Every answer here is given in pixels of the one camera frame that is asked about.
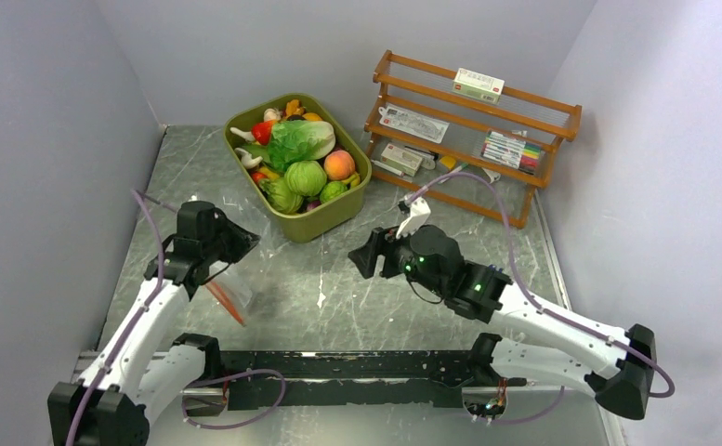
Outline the round green cabbage toy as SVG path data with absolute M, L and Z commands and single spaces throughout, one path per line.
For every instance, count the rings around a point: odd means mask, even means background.
M 316 161 L 302 161 L 291 164 L 284 175 L 289 189 L 301 196 L 317 196 L 327 184 L 327 174 Z

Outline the clear zip bag orange zipper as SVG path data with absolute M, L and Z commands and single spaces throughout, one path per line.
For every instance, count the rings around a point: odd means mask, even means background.
M 248 307 L 254 296 L 252 289 L 233 266 L 216 262 L 210 267 L 209 281 L 204 285 L 229 315 L 242 327 L 248 323 Z

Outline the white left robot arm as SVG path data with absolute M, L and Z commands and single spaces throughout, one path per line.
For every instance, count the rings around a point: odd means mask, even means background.
M 206 201 L 183 203 L 175 231 L 153 234 L 157 252 L 124 320 L 78 378 L 57 383 L 48 396 L 56 445 L 144 445 L 187 385 L 221 369 L 218 342 L 206 335 L 184 334 L 162 360 L 153 357 L 198 289 L 248 255 L 259 235 Z

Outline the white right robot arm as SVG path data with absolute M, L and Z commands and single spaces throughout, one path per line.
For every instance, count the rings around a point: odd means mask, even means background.
M 644 418 L 655 372 L 655 336 L 591 321 L 540 297 L 525 295 L 503 272 L 466 260 L 456 240 L 426 225 L 410 236 L 375 228 L 348 253 L 369 279 L 403 276 L 456 315 L 489 324 L 470 350 L 471 381 L 482 386 L 529 378 L 579 390 L 605 410 Z

